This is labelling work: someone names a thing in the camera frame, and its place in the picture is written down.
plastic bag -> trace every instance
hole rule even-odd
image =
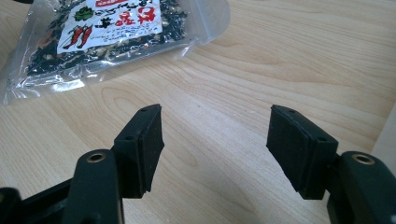
[[[229,21],[226,0],[35,0],[1,74],[4,103],[99,82],[104,69],[166,50],[184,56]]]

printed label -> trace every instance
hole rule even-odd
[[[162,31],[160,0],[87,0],[71,10],[57,53],[115,44]]]

clear plastic bag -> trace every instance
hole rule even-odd
[[[104,69],[166,50],[184,56],[229,21],[227,0],[35,0],[0,75],[4,103],[99,82]]]

clamp jaw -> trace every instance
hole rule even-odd
[[[163,150],[160,105],[140,109],[114,140],[78,159],[73,178],[22,200],[0,189],[3,223],[124,223],[122,198],[142,198]]]
[[[332,224],[396,223],[396,178],[378,158],[336,154],[338,142],[299,112],[273,105],[267,147],[305,200],[327,203]]]

wooden table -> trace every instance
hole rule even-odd
[[[328,223],[266,148],[273,104],[371,152],[396,101],[396,3],[229,0],[212,43],[110,69],[119,77],[0,107],[0,186],[26,198],[70,178],[141,107],[163,107],[165,148],[152,192],[124,201],[127,223]],[[0,2],[0,66],[27,5]]]

